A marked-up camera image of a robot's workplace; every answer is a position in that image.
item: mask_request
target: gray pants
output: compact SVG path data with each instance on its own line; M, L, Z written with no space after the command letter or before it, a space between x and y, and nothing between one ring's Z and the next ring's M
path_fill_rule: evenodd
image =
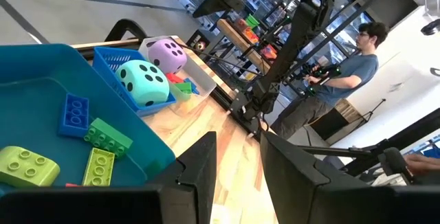
M281 112L270 128L280 137L289 139L298 129L328 113L332 108L317 97L309 97L301 101L294 100Z

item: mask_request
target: blue plastic basket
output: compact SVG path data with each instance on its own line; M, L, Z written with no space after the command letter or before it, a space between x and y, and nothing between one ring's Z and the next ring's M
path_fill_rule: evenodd
M115 161L111 186L143 186L174 161L171 149L70 46L0 46L0 63L0 148L20 146L55 161L61 172L53 186L80 185L92 149L57 135L67 92L89 99L90 121L99 117L133 140ZM0 194L11 189L0 183Z
M149 107L140 107L136 104L131 94L122 86L116 77L115 72L118 67L130 60L145 60L136 50L116 49L107 47L95 47L93 58L93 68L104 78L104 80L125 100L125 102L140 116L157 113L170 104L176 103L176 99L170 93L165 103L153 104Z

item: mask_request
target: teal plastic bin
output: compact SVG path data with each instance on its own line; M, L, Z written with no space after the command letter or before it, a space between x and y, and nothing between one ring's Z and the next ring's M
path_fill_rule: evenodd
M67 45L0 46L0 148L20 146L60 166L53 186L80 185L92 149L57 135L67 92L89 98L90 122L99 117L133 140L117 159L111 186L142 186L175 160L172 150ZM0 183L0 193L12 187Z

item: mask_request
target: man's hand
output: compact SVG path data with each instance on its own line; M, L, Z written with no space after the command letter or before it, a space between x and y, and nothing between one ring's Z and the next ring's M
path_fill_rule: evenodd
M321 80L321 78L317 78L317 77L313 77L313 76L309 76L309 75L306 75L305 77L304 77L304 79L309 83L309 84L312 84L312 83L318 83L320 80Z
M423 175L433 170L440 170L440 159L428 158L423 155L405 155L406 167L413 175Z
M315 67L311 68L311 71L312 71L312 72L315 72L316 70L319 69L319 67L321 67L321 66L320 66L320 65L316 65Z

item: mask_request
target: lego brick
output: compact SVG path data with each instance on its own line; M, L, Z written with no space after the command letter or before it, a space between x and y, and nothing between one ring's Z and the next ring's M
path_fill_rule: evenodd
M172 83L183 83L184 80L182 80L179 76L176 76L173 73L167 73L165 76L168 78L169 81Z
M83 186L110 186L115 154L92 148L85 168Z
M188 82L188 83L191 84L191 90L192 90L192 93L200 94L199 90L197 90L197 86L196 86L196 84L194 84L194 83L190 80L190 78L185 78L185 79L184 79L184 82Z
M18 146L0 151L0 182L15 187L50 186L60 173L51 159Z
M192 94L193 91L191 90L191 83L185 82L185 83L177 83L174 84L182 93Z
M116 158L123 156L133 143L130 138L100 118L96 118L90 124L84 140L90 142L96 148L114 153Z
M58 134L84 137L89 128L89 99L66 94Z

